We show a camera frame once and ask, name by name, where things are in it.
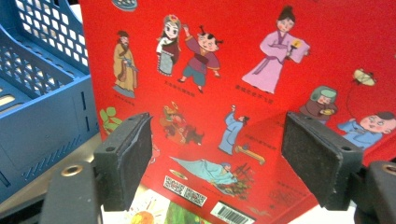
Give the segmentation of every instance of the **cartoon man with beard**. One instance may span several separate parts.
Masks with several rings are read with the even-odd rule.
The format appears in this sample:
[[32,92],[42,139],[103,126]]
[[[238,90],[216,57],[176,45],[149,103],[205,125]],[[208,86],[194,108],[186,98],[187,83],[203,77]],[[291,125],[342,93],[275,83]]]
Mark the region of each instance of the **cartoon man with beard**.
[[119,31],[120,39],[114,50],[114,76],[116,86],[114,90],[122,95],[134,98],[134,88],[137,87],[137,69],[134,66],[134,56],[129,49],[129,35]]

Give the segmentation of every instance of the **qr code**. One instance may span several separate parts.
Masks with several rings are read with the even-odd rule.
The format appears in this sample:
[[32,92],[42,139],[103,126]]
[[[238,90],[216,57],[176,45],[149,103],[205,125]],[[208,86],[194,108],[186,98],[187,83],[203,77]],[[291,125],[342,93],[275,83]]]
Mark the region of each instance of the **qr code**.
[[197,191],[186,187],[182,183],[176,181],[175,179],[165,176],[165,180],[163,182],[163,186],[166,189],[172,190],[174,193],[180,195],[181,197],[189,200],[192,203],[195,203],[199,206],[203,206],[206,202],[207,197]]
[[178,195],[182,195],[183,190],[186,188],[185,185],[177,182],[176,180],[172,179],[169,176],[165,177],[163,186],[166,187],[167,189],[172,190],[174,193],[176,193]]
[[206,201],[206,196],[190,189],[190,188],[186,188],[186,192],[183,195],[184,198],[186,198],[187,200],[189,200],[192,203],[195,203],[197,205],[204,205],[204,202]]

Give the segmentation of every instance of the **green leaf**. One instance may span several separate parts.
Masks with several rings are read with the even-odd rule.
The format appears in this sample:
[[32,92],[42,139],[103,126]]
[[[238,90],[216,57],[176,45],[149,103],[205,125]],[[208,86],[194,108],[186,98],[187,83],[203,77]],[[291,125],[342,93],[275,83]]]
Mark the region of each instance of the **green leaf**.
[[107,121],[108,120],[108,115],[107,115],[107,113],[105,112],[104,109],[101,109],[99,111],[99,114],[100,114],[100,118],[102,119],[102,121]]
[[116,124],[122,124],[122,119],[117,119],[117,118],[110,118],[111,121],[115,122]]
[[116,108],[110,106],[106,109],[106,113],[108,114],[109,117],[114,117],[116,116]]
[[108,129],[110,129],[110,130],[116,130],[118,127],[119,127],[119,125],[118,124],[115,124],[115,123],[108,123],[108,125],[106,126]]

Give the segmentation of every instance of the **cartoon woman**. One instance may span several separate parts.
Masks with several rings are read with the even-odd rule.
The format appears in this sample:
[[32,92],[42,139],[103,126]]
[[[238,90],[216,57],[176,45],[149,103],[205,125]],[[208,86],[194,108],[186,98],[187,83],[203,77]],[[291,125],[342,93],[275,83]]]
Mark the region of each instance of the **cartoon woman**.
[[285,59],[292,59],[299,63],[310,48],[302,39],[289,34],[294,24],[292,7],[284,7],[276,21],[277,31],[265,37],[260,44],[266,57],[244,75],[242,80],[262,91],[275,93]]
[[178,46],[178,34],[181,23],[177,16],[168,15],[163,19],[163,33],[158,38],[157,70],[165,76],[172,76],[172,69],[178,60],[180,47]]
[[203,26],[200,26],[202,32],[198,34],[198,41],[190,35],[187,25],[183,28],[186,32],[187,47],[194,52],[194,57],[189,60],[187,67],[184,69],[183,77],[177,81],[184,83],[188,77],[193,77],[194,83],[198,86],[198,91],[204,93],[202,87],[206,83],[207,69],[213,70],[215,77],[220,77],[218,72],[220,64],[215,51],[219,50],[219,43],[223,41],[217,40],[212,34],[206,33]]
[[325,124],[330,116],[337,112],[334,104],[337,91],[326,86],[317,87],[305,105],[300,107],[300,112],[312,119],[317,119]]

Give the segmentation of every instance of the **cartoon boy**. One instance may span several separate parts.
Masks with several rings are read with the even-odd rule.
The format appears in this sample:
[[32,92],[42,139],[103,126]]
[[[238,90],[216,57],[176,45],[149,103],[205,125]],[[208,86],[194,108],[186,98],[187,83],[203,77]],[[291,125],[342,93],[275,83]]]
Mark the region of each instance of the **cartoon boy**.
[[200,26],[202,32],[198,34],[198,41],[190,35],[188,26],[185,25],[183,28],[186,32],[187,47],[195,54],[184,69],[183,77],[177,81],[183,83],[188,77],[193,77],[198,91],[204,93],[202,87],[205,85],[207,69],[213,70],[215,77],[220,77],[218,72],[220,64],[214,52],[219,50],[218,44],[222,41],[217,40],[212,34],[206,33],[203,26]]
[[339,124],[338,128],[346,132],[346,140],[365,150],[396,128],[395,116],[390,112],[379,112],[368,116],[358,124],[355,119]]

